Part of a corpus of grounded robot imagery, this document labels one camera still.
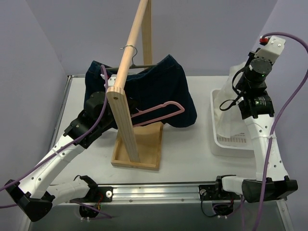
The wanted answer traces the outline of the pink hanger with metal hook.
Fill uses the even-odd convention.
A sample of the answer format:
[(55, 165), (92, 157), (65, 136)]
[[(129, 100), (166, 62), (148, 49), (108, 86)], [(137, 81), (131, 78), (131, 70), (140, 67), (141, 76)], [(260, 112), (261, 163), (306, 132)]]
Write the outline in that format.
[[(167, 113), (167, 112), (165, 112), (165, 109), (168, 106), (173, 106), (173, 107), (176, 108), (176, 110)], [(143, 115), (146, 115), (146, 114), (155, 113), (154, 114), (155, 117), (153, 117), (153, 118), (148, 118), (148, 120), (142, 121), (140, 123), (133, 123), (134, 127), (140, 127), (140, 126), (147, 126), (149, 124), (153, 124), (153, 123), (156, 123), (156, 122), (161, 122), (164, 119), (168, 119), (168, 118), (180, 115), (184, 112), (185, 112), (185, 108), (180, 103), (175, 102), (175, 101), (167, 101), (163, 104), (159, 104), (157, 106), (151, 107), (151, 108), (143, 110), (143, 111), (138, 110), (137, 113), (131, 115), (131, 118), (136, 118), (136, 117), (140, 117), (140, 116), (143, 116)]]

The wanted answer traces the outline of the dark blue denim garment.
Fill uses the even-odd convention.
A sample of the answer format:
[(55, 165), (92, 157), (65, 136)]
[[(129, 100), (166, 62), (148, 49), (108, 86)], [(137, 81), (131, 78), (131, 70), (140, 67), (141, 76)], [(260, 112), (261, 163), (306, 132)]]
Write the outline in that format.
[[(102, 63), (92, 61), (85, 74), (85, 98), (86, 100), (97, 91), (104, 91), (104, 80), (101, 78)], [(193, 99), (189, 93), (187, 79), (182, 66), (169, 54), (156, 66), (145, 69), (137, 74), (129, 75), (125, 84), (125, 94), (127, 97), (139, 102), (139, 110), (163, 104), (167, 101), (180, 103), (185, 112), (174, 117), (164, 119), (161, 122), (176, 128), (185, 128), (193, 125), (197, 119), (197, 112)], [(173, 106), (168, 106), (165, 112), (176, 110)], [(132, 123), (140, 123), (155, 117), (155, 113), (132, 119)]]

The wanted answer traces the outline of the white pleated skirt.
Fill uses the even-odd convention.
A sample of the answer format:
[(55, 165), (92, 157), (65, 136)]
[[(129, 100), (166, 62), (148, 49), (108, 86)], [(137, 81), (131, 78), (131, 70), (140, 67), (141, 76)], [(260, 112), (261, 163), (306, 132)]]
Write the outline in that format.
[(227, 111), (222, 111), (237, 98), (237, 94), (232, 89), (232, 78), (244, 66), (245, 62), (230, 68), (227, 81), (218, 91), (213, 101), (216, 133), (221, 137), (230, 138), (246, 130), (246, 125), (242, 120), (241, 112), (237, 105), (232, 106)]

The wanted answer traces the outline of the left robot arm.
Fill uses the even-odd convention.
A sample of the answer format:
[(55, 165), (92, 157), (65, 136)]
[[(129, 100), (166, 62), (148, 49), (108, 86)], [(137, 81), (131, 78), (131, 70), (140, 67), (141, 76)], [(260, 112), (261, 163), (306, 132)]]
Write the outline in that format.
[(98, 198), (99, 187), (87, 175), (67, 183), (53, 185), (52, 182), (75, 157), (114, 125), (105, 92), (94, 92), (44, 158), (24, 176), (8, 181), (3, 189), (32, 222), (41, 220), (61, 203), (93, 202)]

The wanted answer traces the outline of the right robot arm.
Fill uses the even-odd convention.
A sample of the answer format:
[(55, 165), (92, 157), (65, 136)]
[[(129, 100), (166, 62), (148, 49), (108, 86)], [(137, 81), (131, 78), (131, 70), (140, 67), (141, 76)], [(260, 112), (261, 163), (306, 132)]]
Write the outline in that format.
[(256, 178), (253, 180), (236, 175), (221, 177), (214, 186), (218, 198), (231, 192), (242, 195), (249, 203), (274, 201), (286, 198), (297, 191), (298, 183), (289, 178), (283, 165), (273, 128), (277, 117), (265, 83), (272, 71), (272, 63), (264, 58), (253, 58), (248, 65), (236, 72), (241, 75), (231, 87), (236, 98), (225, 111), (236, 106), (248, 128), (256, 161)]

